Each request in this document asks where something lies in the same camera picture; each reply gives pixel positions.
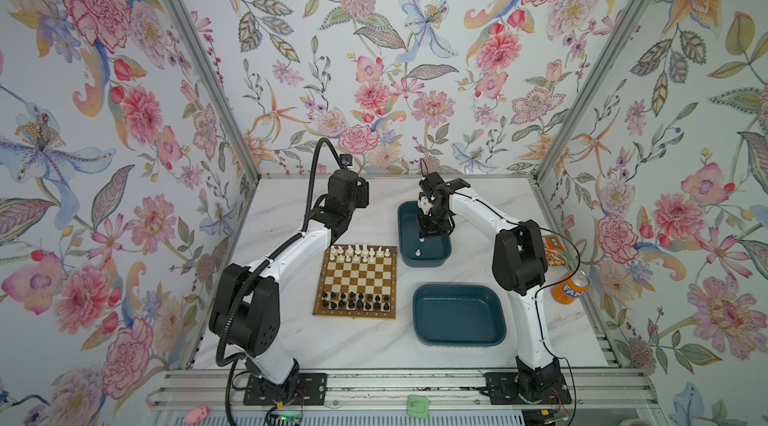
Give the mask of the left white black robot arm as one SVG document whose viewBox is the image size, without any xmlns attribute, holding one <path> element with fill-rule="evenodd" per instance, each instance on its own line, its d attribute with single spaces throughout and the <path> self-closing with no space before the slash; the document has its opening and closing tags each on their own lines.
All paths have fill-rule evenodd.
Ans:
<svg viewBox="0 0 768 426">
<path fill-rule="evenodd" d="M 369 205 L 366 180 L 351 170 L 349 154 L 331 141 L 317 141 L 312 156 L 304 215 L 299 230 L 255 266 L 227 266 L 215 294 L 209 331 L 218 337 L 215 362 L 230 368 L 224 393 L 227 423 L 236 423 L 231 394 L 242 364 L 273 403 L 272 412 L 299 394 L 300 365 L 278 342 L 280 283 L 334 245 L 358 209 Z"/>
</svg>

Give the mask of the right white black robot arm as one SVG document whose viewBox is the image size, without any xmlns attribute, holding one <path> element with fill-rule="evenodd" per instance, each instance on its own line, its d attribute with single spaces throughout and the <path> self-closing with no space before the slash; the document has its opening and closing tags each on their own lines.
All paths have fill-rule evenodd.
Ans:
<svg viewBox="0 0 768 426">
<path fill-rule="evenodd" d="M 525 403 L 543 402 L 567 382 L 561 368 L 565 359 L 551 350 L 545 321 L 543 292 L 550 286 L 541 227 L 486 203 L 462 178 L 444 180 L 424 160 L 420 172 L 419 236 L 451 235 L 459 216 L 491 241 L 492 275 L 510 301 L 518 339 L 515 391 Z"/>
</svg>

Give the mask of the wooden chess board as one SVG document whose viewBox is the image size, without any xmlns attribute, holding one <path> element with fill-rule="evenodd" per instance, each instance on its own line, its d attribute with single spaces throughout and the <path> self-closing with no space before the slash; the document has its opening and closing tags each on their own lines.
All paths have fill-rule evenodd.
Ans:
<svg viewBox="0 0 768 426">
<path fill-rule="evenodd" d="M 313 304 L 313 314 L 315 316 L 384 320 L 396 318 L 398 250 L 396 259 L 391 266 L 328 265 L 325 255 L 326 250 L 323 254 L 323 262 Z M 344 310 L 324 311 L 320 309 L 321 297 L 324 292 L 389 295 L 393 311 L 390 313 Z"/>
</svg>

